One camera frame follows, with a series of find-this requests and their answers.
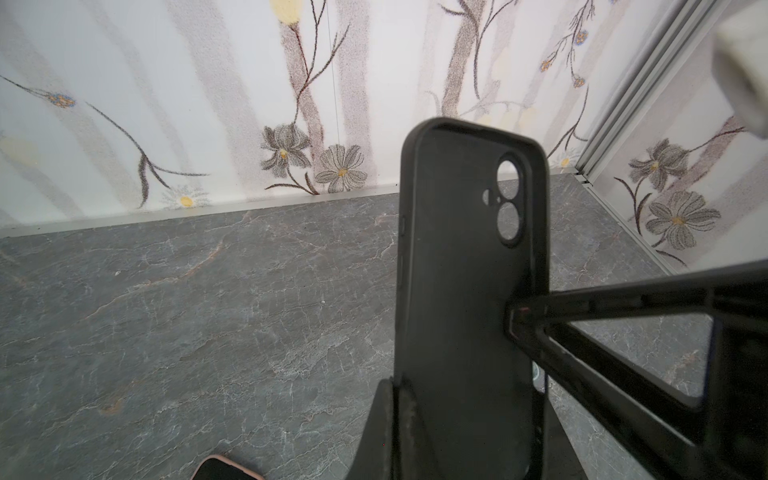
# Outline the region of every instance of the gray marble floor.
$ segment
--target gray marble floor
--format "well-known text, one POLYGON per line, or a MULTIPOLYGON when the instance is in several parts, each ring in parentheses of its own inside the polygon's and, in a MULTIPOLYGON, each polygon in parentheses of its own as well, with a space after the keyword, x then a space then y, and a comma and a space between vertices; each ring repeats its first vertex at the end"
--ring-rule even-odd
MULTIPOLYGON (((554 289, 662 275, 573 177, 551 212, 554 289)), ((392 370, 396 230, 387 195, 0 240, 0 477, 186 479, 216 452, 343 478, 392 370)), ((645 325, 584 328, 696 392, 706 325, 645 325)), ((590 478, 644 478, 554 393, 590 478)))

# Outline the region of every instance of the flower pattern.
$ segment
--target flower pattern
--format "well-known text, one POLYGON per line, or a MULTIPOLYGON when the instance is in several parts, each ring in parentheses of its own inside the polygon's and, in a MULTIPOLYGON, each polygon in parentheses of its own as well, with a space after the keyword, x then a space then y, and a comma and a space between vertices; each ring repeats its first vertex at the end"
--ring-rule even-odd
POLYGON ((296 124, 278 125, 274 130, 264 128, 264 143, 262 148, 274 152, 269 160, 261 162, 264 170, 272 170, 278 178, 285 178, 288 164, 299 168, 310 166, 310 161, 301 151, 310 145, 310 139, 296 124))
POLYGON ((170 210, 174 208, 205 207, 210 205, 208 194, 202 188, 189 185, 172 187, 163 192, 163 204, 170 210))
POLYGON ((574 148, 567 148, 558 156, 555 166, 560 168, 573 167, 580 156, 581 154, 574 148))
POLYGON ((696 192, 675 192, 669 203, 650 204, 649 209, 657 218, 649 220, 645 227, 651 233, 663 235, 672 248, 684 250, 696 246, 692 230, 706 232, 715 227, 720 212, 703 208, 706 201, 696 192))
POLYGON ((301 0, 270 0, 275 16, 285 25, 295 25, 301 18, 301 0))
POLYGON ((574 40, 576 42, 576 45, 582 45, 585 41, 587 41, 587 37, 589 36, 589 32, 586 30, 582 30, 576 34, 576 39, 574 40))
POLYGON ((637 183, 648 177, 654 188, 662 191, 670 175, 682 177, 685 174, 690 152, 680 145, 670 144, 669 138, 664 138, 647 152, 650 160, 640 161, 634 158, 629 162, 632 169, 629 177, 633 182, 637 183))
POLYGON ((331 145, 320 156, 320 161, 327 170, 315 175, 315 180, 328 184, 329 194, 354 190, 366 184, 368 174, 356 169, 363 161, 359 145, 353 145, 348 151, 342 145, 331 145))
POLYGON ((76 103, 74 101, 74 98, 65 94, 52 94, 52 93, 46 92, 44 98, 50 101, 53 105, 60 108, 74 107, 74 104, 76 103))

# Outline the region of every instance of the yellow flower center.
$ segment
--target yellow flower center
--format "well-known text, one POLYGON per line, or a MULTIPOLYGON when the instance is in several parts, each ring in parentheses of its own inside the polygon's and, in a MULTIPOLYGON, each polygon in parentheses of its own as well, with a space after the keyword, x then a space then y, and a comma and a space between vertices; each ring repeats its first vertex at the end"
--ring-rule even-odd
POLYGON ((286 25, 295 25, 301 18, 301 0, 270 0, 277 19, 286 25))

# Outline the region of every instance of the black phone case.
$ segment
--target black phone case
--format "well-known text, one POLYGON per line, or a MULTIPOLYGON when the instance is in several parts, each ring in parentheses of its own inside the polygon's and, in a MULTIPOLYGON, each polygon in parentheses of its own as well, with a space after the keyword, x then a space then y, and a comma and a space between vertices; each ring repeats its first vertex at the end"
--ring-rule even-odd
POLYGON ((533 140, 455 119, 403 145, 393 382, 414 396, 444 478, 523 478, 531 462, 531 360, 502 332, 515 298, 548 293, 548 175, 533 140), (512 199, 503 161, 519 174, 512 199), (519 216, 511 240, 504 202, 519 216))

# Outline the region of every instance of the phone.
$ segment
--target phone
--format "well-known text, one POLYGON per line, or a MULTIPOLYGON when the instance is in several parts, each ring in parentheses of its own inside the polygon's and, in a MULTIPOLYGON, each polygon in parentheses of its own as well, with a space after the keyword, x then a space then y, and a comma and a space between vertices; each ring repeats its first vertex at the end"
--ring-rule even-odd
POLYGON ((221 455, 211 455, 198 465, 192 480, 264 480, 261 475, 250 471, 221 455))

